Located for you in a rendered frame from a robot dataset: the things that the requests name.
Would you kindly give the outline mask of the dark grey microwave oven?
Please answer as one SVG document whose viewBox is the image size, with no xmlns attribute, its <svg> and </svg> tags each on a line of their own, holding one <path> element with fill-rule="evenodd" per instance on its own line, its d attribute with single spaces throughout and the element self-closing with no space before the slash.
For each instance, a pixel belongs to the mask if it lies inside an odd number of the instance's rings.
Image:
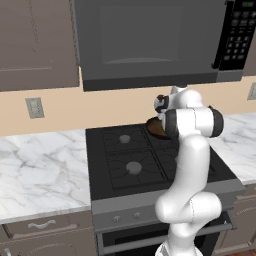
<svg viewBox="0 0 256 256">
<path fill-rule="evenodd" d="M 235 0 L 220 67 L 212 68 L 225 0 L 73 0 L 83 89 L 239 81 L 256 0 Z"/>
</svg>

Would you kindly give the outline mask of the brown base cupboard run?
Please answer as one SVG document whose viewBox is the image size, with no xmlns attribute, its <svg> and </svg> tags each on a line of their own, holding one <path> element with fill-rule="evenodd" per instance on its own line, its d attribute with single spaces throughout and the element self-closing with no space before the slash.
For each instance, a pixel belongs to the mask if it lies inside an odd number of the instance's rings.
<svg viewBox="0 0 256 256">
<path fill-rule="evenodd" d="M 256 249 L 256 184 L 247 185 L 245 193 L 237 197 L 233 217 L 237 229 L 220 234 L 212 256 Z"/>
</svg>

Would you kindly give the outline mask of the grey wall outlet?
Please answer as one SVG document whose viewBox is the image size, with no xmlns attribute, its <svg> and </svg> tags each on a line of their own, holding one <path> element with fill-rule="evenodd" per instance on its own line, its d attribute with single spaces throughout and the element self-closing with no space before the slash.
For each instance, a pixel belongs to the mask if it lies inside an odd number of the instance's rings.
<svg viewBox="0 0 256 256">
<path fill-rule="evenodd" d="M 26 98 L 25 101 L 26 101 L 29 117 L 31 119 L 44 117 L 44 111 L 43 111 L 43 106 L 42 106 L 40 97 Z"/>
<path fill-rule="evenodd" d="M 256 100 L 256 82 L 252 83 L 247 100 Z"/>
</svg>

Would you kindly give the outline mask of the grey oven front panel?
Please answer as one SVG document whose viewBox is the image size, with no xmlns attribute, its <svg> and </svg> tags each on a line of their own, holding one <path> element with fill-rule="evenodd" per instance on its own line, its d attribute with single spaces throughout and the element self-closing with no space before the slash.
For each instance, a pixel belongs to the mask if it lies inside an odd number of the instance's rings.
<svg viewBox="0 0 256 256">
<path fill-rule="evenodd" d="M 214 193 L 219 197 L 223 211 L 232 210 L 236 197 L 243 195 L 245 190 L 239 179 L 208 183 L 204 189 L 205 192 Z M 103 233 L 158 223 L 155 203 L 164 193 L 165 190 L 159 190 L 93 201 L 91 209 L 95 232 Z M 133 218 L 136 212 L 141 213 L 138 220 Z M 114 216 L 120 216 L 120 222 L 114 223 Z"/>
</svg>

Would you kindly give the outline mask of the brown wall cupboard door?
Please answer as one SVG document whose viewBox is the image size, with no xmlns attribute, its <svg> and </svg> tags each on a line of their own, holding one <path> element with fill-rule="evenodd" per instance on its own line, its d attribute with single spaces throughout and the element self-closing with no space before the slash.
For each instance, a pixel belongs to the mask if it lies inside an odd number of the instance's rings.
<svg viewBox="0 0 256 256">
<path fill-rule="evenodd" d="M 0 0 L 0 92 L 77 87 L 71 0 Z"/>
</svg>

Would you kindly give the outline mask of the black gas hob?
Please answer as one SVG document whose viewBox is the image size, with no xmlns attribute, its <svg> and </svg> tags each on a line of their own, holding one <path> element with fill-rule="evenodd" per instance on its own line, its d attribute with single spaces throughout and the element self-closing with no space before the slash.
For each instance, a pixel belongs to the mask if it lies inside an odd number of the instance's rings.
<svg viewBox="0 0 256 256">
<path fill-rule="evenodd" d="M 86 145 L 93 200 L 165 190 L 174 181 L 179 141 L 157 139 L 143 124 L 88 129 Z"/>
</svg>

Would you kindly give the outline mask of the brown drawer front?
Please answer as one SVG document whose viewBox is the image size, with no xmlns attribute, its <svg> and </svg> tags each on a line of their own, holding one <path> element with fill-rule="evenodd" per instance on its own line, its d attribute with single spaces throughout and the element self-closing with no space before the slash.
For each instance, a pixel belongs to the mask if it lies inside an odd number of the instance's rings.
<svg viewBox="0 0 256 256">
<path fill-rule="evenodd" d="M 43 224 L 49 220 L 55 220 L 56 224 L 51 224 L 45 229 L 28 228 L 29 223 Z M 50 234 L 54 232 L 75 230 L 77 228 L 92 227 L 91 211 L 82 211 L 64 215 L 50 216 L 33 220 L 19 221 L 2 224 L 4 234 L 9 239 L 25 238 L 33 235 Z"/>
</svg>

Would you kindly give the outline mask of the brown base cupboard door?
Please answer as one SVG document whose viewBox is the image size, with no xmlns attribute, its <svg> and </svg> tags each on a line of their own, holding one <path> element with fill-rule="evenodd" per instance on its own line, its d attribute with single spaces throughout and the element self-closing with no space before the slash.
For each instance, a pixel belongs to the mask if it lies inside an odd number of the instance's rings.
<svg viewBox="0 0 256 256">
<path fill-rule="evenodd" d="M 93 230 L 81 229 L 0 244 L 0 256 L 97 256 Z"/>
</svg>

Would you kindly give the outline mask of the brown round pan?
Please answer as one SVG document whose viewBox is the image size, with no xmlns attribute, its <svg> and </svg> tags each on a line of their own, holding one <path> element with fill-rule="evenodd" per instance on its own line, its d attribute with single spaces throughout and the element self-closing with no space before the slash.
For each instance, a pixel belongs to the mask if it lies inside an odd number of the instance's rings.
<svg viewBox="0 0 256 256">
<path fill-rule="evenodd" d="M 166 124 L 158 117 L 152 117 L 146 122 L 147 131 L 158 139 L 169 139 L 170 136 L 166 133 Z"/>
</svg>

